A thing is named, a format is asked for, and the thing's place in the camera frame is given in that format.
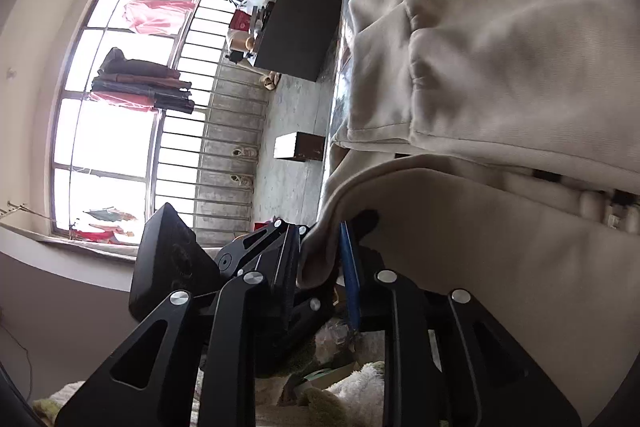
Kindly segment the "dark grey cabinet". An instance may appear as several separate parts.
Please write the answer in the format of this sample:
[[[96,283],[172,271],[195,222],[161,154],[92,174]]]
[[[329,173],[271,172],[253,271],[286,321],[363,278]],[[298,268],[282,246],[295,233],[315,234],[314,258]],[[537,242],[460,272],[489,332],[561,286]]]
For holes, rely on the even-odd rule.
[[[340,20],[340,0],[276,0],[254,66],[316,81]]]

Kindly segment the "red gift bag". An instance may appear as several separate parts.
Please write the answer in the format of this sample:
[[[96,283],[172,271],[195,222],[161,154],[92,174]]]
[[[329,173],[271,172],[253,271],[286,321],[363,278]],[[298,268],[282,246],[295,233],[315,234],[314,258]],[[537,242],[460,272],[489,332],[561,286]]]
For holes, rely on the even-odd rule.
[[[229,28],[244,32],[250,31],[250,20],[252,16],[242,10],[235,10],[229,23]]]

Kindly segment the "hanging dark clothes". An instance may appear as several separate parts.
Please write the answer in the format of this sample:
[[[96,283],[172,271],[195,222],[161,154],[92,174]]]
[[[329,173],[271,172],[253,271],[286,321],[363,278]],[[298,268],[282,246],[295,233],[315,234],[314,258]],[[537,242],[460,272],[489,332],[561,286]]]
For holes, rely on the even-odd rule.
[[[177,69],[126,58],[121,49],[111,48],[91,81],[89,98],[137,112],[173,110],[191,115],[195,108],[191,87]]]

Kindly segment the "cream zip-up jacket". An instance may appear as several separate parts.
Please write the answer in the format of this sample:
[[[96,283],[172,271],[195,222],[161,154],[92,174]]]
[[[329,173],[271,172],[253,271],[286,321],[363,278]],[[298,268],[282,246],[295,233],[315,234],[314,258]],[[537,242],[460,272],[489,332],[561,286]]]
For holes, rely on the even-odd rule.
[[[639,421],[639,0],[368,0],[328,199],[429,291],[463,288],[589,426]]]

